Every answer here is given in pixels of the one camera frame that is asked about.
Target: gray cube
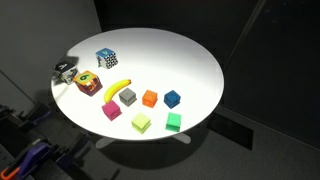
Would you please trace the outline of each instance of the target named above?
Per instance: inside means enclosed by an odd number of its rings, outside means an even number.
[[[136,93],[129,88],[123,90],[119,97],[120,101],[128,107],[137,100]]]

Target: dark wall panel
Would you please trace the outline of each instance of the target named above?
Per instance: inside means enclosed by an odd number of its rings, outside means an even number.
[[[101,32],[92,0],[2,0],[0,24],[0,69],[33,101],[44,103],[53,66],[78,42]],[[14,92],[0,97],[17,98]]]
[[[267,1],[225,71],[224,106],[320,148],[318,1]]]
[[[223,64],[257,0],[95,0],[103,31],[149,27],[177,32]]]

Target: orange cube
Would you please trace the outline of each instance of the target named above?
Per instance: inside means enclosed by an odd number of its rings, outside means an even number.
[[[147,90],[142,97],[142,104],[153,108],[158,100],[158,94],[156,92]]]
[[[73,81],[81,92],[89,96],[93,96],[102,88],[99,77],[88,70],[74,77]]]

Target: table leg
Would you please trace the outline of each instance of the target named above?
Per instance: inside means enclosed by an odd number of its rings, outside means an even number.
[[[113,141],[115,141],[115,139],[103,137],[96,142],[96,148],[102,149],[102,148],[106,147],[107,145],[111,144]]]
[[[185,144],[189,144],[191,142],[191,138],[190,136],[184,134],[184,133],[179,133],[179,134],[176,134],[174,136],[172,136],[173,138],[185,143]]]

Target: round white table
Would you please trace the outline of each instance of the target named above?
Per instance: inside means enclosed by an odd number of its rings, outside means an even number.
[[[119,63],[111,69],[98,67],[95,53],[108,48],[116,53]],[[61,111],[75,124],[91,132],[115,140],[155,140],[176,136],[203,121],[217,106],[224,88],[222,70],[213,55],[197,42],[182,35],[149,28],[127,28],[90,37],[67,52],[78,58],[78,70],[98,75],[102,89],[90,97],[75,83],[51,82],[54,99]],[[128,86],[136,93],[131,106],[113,97],[122,114],[110,121],[102,111],[105,91],[113,83],[131,79]],[[158,93],[154,108],[142,104],[146,90]],[[174,90],[180,104],[170,109],[164,95]],[[132,128],[131,121],[139,113],[151,119],[144,134]],[[180,132],[166,130],[168,113],[181,115]]]

